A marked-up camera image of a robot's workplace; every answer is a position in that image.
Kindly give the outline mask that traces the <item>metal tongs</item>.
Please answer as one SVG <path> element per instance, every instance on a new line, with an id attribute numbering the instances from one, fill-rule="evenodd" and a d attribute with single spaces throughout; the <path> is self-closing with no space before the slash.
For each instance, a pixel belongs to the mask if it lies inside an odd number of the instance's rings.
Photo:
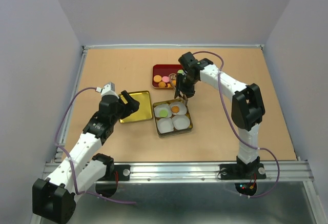
<path id="1" fill-rule="evenodd" d="M 178 100 L 182 101 L 182 103 L 185 106 L 187 106 L 187 104 L 188 104 L 188 98 L 187 98 L 187 96 L 185 94 L 183 94 L 182 97 L 177 97 L 177 98 L 174 98 L 174 99 L 178 99 Z"/>

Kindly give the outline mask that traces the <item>red rectangular tray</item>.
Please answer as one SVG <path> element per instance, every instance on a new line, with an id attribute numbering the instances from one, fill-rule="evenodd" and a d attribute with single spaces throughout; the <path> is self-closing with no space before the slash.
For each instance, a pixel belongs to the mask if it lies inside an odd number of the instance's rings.
<path id="1" fill-rule="evenodd" d="M 152 69 L 152 87 L 155 89 L 172 89 L 176 84 L 180 64 L 156 64 Z"/>

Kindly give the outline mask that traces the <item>brown round cookie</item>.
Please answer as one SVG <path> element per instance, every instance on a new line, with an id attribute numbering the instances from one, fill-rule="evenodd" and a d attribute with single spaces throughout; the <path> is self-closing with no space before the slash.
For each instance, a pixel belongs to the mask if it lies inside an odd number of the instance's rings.
<path id="1" fill-rule="evenodd" d="M 172 111 L 172 113 L 178 113 L 179 110 L 180 110 L 179 106 L 172 106 L 172 107 L 171 107 L 171 111 Z"/>

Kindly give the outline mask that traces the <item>gold square cookie tin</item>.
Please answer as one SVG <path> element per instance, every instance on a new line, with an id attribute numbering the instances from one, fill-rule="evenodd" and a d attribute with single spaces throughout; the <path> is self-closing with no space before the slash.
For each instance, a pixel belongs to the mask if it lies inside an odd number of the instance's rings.
<path id="1" fill-rule="evenodd" d="M 154 103 L 153 113 L 159 137 L 191 132 L 193 123 L 188 106 L 181 99 Z"/>

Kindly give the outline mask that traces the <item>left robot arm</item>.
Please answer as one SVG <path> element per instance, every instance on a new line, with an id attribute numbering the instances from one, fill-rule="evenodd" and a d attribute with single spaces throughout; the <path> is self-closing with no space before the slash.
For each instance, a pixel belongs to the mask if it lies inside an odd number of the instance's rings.
<path id="1" fill-rule="evenodd" d="M 139 102 L 127 91 L 118 96 L 110 87 L 95 88 L 101 93 L 98 111 L 84 127 L 66 158 L 45 179 L 32 186 L 32 212 L 55 223 L 67 223 L 79 199 L 99 179 L 114 175 L 114 160 L 98 150 L 114 131 L 115 124 L 139 109 Z"/>

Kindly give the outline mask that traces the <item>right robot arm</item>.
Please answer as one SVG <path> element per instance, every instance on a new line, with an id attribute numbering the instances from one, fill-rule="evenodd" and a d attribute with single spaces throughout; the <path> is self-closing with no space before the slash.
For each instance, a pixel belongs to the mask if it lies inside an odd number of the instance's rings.
<path id="1" fill-rule="evenodd" d="M 231 102 L 231 112 L 226 108 L 224 112 L 239 140 L 236 172 L 242 178 L 249 177 L 260 163 L 258 131 L 265 108 L 259 86 L 247 85 L 224 73 L 224 61 L 218 67 L 207 58 L 197 60 L 191 52 L 178 61 L 182 70 L 177 74 L 175 97 L 188 100 L 195 95 L 195 84 L 203 82 L 218 90 L 221 99 L 226 97 Z"/>

